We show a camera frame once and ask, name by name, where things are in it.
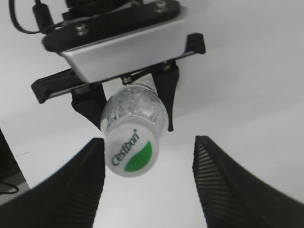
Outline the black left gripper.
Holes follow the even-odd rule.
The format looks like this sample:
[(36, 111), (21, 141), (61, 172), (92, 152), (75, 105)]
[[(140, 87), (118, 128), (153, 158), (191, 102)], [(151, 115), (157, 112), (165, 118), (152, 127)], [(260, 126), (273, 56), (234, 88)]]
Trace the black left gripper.
[[(73, 109), (101, 130), (101, 117), (107, 99), (105, 97), (103, 85), (99, 83), (144, 70), (151, 72), (162, 69), (166, 64), (174, 60), (205, 53), (206, 46), (203, 34), (192, 33), (187, 36), (184, 53), (178, 57), (163, 60), (134, 70), (123, 70), (121, 69), (122, 64), (115, 62), (110, 69), (110, 72), (107, 72), (105, 76), (98, 76), (97, 79), (93, 81), (94, 84), (85, 82), (72, 69), (67, 69), (34, 81), (31, 84), (31, 89), (40, 104), (45, 103), (48, 99), (67, 94), (71, 91), (71, 105)], [(158, 97), (167, 110), (169, 132), (174, 130), (173, 105), (179, 76), (180, 71), (177, 65), (171, 66), (167, 71), (158, 70), (152, 73)]]

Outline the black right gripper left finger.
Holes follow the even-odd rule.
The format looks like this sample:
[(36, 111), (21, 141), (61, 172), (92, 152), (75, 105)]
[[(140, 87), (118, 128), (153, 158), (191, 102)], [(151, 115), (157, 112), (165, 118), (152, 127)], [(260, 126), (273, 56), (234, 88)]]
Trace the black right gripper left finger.
[(0, 226), (91, 228), (104, 181), (104, 141), (93, 138), (49, 178), (2, 205)]

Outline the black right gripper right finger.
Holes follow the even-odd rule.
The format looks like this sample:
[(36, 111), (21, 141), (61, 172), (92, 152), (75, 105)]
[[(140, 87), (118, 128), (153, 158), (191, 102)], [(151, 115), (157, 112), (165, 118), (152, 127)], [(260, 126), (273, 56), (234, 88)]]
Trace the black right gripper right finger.
[(302, 228), (304, 204), (250, 173), (208, 136), (196, 136), (192, 165), (208, 228)]

